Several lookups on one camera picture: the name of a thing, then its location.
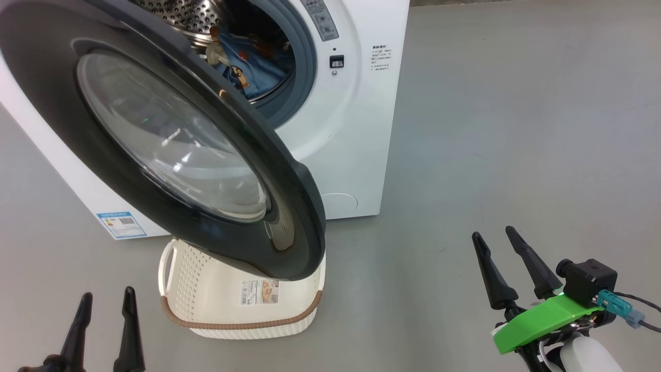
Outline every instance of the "gray floor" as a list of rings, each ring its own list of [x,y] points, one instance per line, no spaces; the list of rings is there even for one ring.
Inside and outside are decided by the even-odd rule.
[[[523,371],[499,356],[470,235],[521,304],[513,224],[547,262],[597,258],[618,289],[661,301],[661,3],[533,0],[410,11],[380,216],[329,223],[317,319],[280,340],[208,340],[159,306],[167,238],[114,242],[0,111],[0,370],[59,351],[95,294],[88,371],[108,371],[124,286],[139,295],[149,371]],[[648,319],[661,316],[642,308]],[[659,335],[594,336],[655,371]]]

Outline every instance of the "green bracket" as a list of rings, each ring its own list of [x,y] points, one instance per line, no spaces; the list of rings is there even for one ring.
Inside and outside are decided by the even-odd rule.
[[[595,311],[603,308],[584,308],[561,293],[509,321],[494,335],[494,342],[501,354],[509,353]]]

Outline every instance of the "blue and white sticker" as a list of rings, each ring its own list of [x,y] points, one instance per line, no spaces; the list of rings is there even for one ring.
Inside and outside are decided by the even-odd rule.
[[[97,213],[101,222],[117,239],[139,238],[147,236],[136,222],[131,212]]]

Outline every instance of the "washing machine door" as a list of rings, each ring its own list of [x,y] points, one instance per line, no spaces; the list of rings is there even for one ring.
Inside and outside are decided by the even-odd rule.
[[[6,1],[0,52],[71,151],[177,238],[273,278],[319,266],[310,172],[157,17],[123,0]]]

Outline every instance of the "laundry basket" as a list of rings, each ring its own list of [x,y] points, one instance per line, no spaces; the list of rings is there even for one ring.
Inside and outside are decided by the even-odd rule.
[[[200,336],[275,338],[298,334],[312,323],[325,275],[326,257],[312,276],[278,281],[235,269],[174,239],[161,256],[159,291],[168,318]]]

